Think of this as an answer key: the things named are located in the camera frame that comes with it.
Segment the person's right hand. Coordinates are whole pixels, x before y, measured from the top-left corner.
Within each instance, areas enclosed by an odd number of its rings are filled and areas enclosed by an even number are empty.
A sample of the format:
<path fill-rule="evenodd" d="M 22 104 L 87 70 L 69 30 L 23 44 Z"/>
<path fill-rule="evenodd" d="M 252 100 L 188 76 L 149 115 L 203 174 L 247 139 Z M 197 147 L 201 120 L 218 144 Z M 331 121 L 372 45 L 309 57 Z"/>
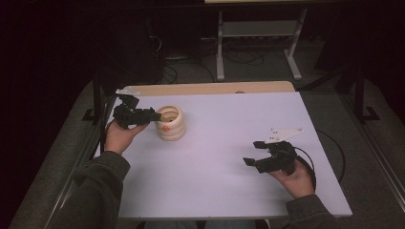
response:
<path fill-rule="evenodd" d="M 298 160 L 294 161 L 295 171 L 287 175 L 283 171 L 270 172 L 269 174 L 278 180 L 293 198 L 303 198 L 314 195 L 311 176 L 307 168 Z"/>

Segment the white board sheet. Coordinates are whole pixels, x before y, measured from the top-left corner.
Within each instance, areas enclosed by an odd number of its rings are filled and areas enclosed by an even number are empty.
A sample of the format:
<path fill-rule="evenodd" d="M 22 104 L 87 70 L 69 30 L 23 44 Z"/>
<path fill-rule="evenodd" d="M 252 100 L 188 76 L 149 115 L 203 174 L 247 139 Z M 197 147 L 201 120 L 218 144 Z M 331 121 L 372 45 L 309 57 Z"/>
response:
<path fill-rule="evenodd" d="M 271 219 L 286 215 L 290 196 L 268 174 L 245 165 L 267 157 L 254 147 L 277 129 L 297 129 L 290 143 L 310 156 L 316 193 L 328 210 L 352 210 L 330 166 L 298 93 L 143 96 L 141 108 L 182 109 L 185 135 L 159 138 L 154 125 L 136 136 L 124 153 L 131 169 L 123 182 L 123 219 Z"/>

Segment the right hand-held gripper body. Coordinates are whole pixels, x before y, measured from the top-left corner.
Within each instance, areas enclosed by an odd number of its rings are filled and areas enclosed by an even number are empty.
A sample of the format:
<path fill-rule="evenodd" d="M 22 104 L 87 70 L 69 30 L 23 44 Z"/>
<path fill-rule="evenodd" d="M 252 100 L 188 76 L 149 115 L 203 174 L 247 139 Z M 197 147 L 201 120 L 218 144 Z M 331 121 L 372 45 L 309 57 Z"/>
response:
<path fill-rule="evenodd" d="M 270 157 L 256 160 L 254 167 L 259 173 L 282 170 L 291 175 L 295 170 L 297 153 L 288 139 L 303 132 L 302 128 L 271 128 L 268 137 L 263 140 L 266 143 L 266 149 L 263 150 L 267 150 Z"/>

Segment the person's left hand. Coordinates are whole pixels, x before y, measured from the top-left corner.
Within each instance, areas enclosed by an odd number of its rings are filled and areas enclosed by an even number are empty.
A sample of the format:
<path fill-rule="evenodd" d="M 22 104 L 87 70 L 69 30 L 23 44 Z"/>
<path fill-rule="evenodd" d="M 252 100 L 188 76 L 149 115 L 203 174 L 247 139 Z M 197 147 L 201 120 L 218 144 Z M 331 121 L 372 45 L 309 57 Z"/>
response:
<path fill-rule="evenodd" d="M 125 129 L 122 128 L 115 120 L 110 122 L 106 130 L 104 150 L 122 155 L 123 152 L 131 145 L 133 139 L 146 127 L 147 124 L 138 125 L 131 129 Z"/>

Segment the cream ribbed pen holder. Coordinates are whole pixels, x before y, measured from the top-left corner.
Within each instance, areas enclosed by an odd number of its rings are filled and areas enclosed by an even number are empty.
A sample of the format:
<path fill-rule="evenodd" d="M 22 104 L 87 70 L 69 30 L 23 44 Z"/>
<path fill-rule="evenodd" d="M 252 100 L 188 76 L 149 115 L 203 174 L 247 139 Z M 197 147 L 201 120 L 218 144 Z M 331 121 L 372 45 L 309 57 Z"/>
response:
<path fill-rule="evenodd" d="M 158 136 L 165 141 L 176 141 L 183 137 L 186 125 L 182 110 L 177 106 L 163 106 L 158 109 L 161 120 L 156 121 Z"/>

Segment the black metal stand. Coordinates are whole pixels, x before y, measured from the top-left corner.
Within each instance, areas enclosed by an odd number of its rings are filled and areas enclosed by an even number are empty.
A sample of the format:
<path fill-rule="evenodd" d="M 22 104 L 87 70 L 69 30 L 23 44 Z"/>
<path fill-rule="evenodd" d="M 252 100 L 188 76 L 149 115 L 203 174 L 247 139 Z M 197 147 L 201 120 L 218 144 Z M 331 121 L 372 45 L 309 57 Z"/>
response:
<path fill-rule="evenodd" d="M 85 115 L 82 117 L 83 121 L 92 121 L 94 125 L 101 117 L 101 86 L 99 82 L 98 73 L 93 76 L 93 108 L 87 109 Z"/>
<path fill-rule="evenodd" d="M 373 107 L 364 106 L 365 76 L 360 67 L 357 68 L 354 92 L 354 114 L 356 118 L 365 124 L 369 120 L 379 120 L 379 116 Z"/>

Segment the light wooden table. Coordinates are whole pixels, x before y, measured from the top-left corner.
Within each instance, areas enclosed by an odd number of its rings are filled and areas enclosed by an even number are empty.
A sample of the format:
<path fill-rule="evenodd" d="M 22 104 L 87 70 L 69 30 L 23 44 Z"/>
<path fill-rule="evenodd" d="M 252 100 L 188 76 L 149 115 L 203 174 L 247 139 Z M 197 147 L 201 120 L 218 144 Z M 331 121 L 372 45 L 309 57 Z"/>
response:
<path fill-rule="evenodd" d="M 294 91 L 295 89 L 293 85 L 288 81 L 260 81 L 127 86 L 121 90 L 116 90 L 116 93 L 133 96 L 158 96 L 189 94 L 290 93 Z"/>

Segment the white metal stand frame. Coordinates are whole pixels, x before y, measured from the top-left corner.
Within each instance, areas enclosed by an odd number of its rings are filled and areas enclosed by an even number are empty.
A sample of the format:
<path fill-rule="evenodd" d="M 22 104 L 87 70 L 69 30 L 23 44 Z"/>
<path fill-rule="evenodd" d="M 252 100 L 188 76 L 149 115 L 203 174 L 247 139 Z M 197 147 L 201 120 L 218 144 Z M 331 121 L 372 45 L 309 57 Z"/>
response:
<path fill-rule="evenodd" d="M 270 21 L 224 21 L 224 13 L 218 14 L 216 69 L 217 79 L 224 81 L 224 38 L 237 37 L 290 37 L 291 43 L 284 49 L 284 56 L 293 78 L 297 81 L 302 75 L 294 59 L 302 28 L 307 16 L 307 9 L 300 10 L 296 20 L 270 20 Z"/>

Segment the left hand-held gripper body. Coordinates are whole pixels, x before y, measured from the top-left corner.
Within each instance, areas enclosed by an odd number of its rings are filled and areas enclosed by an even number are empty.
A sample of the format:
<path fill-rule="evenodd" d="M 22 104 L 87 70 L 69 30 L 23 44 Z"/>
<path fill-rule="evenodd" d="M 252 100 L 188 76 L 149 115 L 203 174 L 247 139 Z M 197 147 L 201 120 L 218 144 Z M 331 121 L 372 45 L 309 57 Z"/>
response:
<path fill-rule="evenodd" d="M 150 123 L 147 112 L 144 109 L 137 108 L 139 99 L 135 97 L 134 93 L 117 90 L 116 94 L 121 103 L 114 108 L 113 118 L 120 127 L 127 129 L 130 125 Z"/>

